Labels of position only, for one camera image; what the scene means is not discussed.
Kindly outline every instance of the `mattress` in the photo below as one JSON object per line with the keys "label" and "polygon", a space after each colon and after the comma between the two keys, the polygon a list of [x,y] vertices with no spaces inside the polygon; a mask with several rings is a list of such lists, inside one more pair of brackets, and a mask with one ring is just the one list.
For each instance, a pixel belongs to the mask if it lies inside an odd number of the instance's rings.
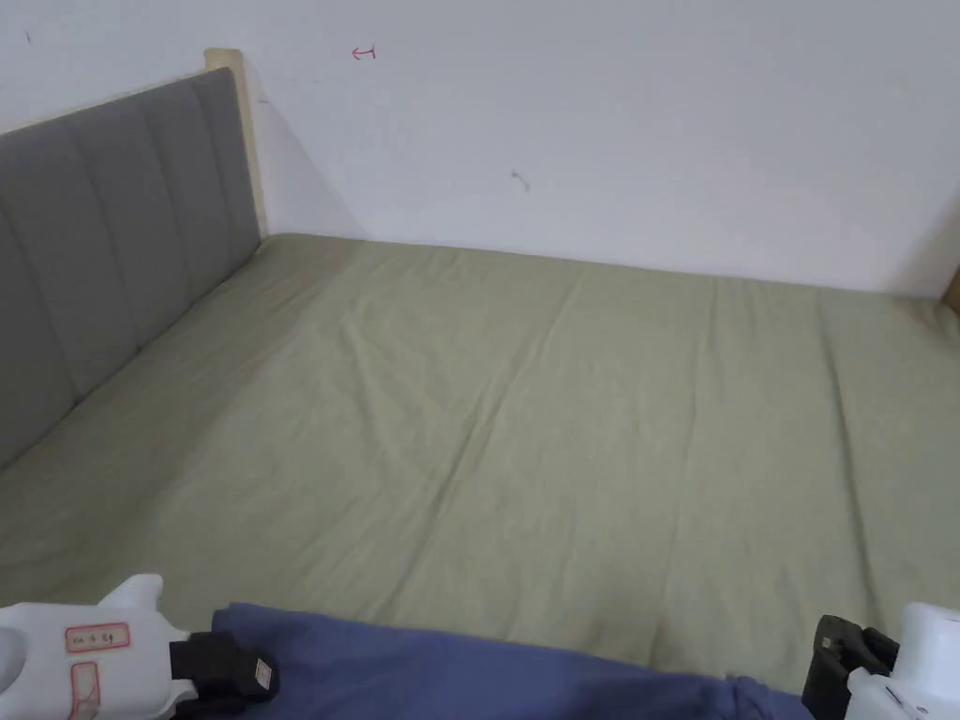
{"label": "mattress", "polygon": [[282,236],[0,478],[0,604],[230,601],[799,691],[960,606],[934,302]]}

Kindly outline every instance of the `blue fabric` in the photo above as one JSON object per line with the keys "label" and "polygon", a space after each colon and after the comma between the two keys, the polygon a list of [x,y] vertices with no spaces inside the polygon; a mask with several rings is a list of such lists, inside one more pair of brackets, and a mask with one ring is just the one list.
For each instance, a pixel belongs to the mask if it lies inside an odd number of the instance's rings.
{"label": "blue fabric", "polygon": [[749,678],[654,672],[562,650],[231,605],[213,630],[271,653],[274,700],[244,718],[811,720]]}

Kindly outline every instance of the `headboard panel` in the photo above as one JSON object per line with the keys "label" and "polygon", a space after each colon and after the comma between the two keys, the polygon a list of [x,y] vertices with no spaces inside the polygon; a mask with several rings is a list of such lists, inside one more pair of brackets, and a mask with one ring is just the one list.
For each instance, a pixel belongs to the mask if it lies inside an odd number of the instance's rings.
{"label": "headboard panel", "polygon": [[229,69],[0,136],[0,466],[259,241]]}

